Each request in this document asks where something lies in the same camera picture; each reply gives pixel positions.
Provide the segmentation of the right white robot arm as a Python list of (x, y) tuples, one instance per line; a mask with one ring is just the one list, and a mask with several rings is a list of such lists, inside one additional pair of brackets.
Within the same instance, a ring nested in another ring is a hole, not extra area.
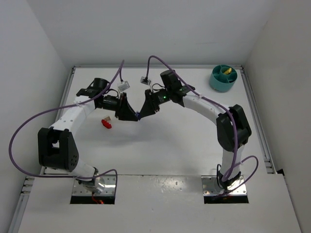
[(221, 168), (217, 172), (219, 186), (227, 190), (241, 175), (240, 166), (244, 145), (252, 134), (243, 108), (236, 104), (222, 108), (206, 101), (192, 92), (195, 88), (182, 85), (174, 70), (160, 74), (164, 87), (158, 91), (147, 89), (145, 102), (138, 118), (154, 115), (159, 106), (172, 101), (182, 107), (194, 110), (216, 125), (217, 140), (223, 148)]

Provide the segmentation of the yellow lego brick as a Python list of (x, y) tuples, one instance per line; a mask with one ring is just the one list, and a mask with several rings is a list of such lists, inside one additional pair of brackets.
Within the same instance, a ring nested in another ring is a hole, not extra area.
[(229, 68), (228, 70), (226, 70), (226, 71), (224, 72), (224, 74), (225, 74), (225, 75), (228, 75), (228, 74), (231, 73), (231, 71), (232, 71), (232, 68)]

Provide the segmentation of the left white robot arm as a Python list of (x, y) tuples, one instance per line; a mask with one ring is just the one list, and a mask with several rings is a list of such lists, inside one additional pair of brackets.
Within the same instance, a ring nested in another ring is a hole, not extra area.
[(114, 97), (107, 95), (109, 81), (95, 78), (76, 94), (74, 104), (49, 128), (38, 132), (38, 159), (42, 166), (67, 172), (86, 190), (99, 194), (104, 190), (104, 180), (97, 168), (83, 162), (74, 136), (86, 118), (97, 108), (115, 112), (123, 121), (137, 121), (138, 117), (127, 101), (126, 93)]

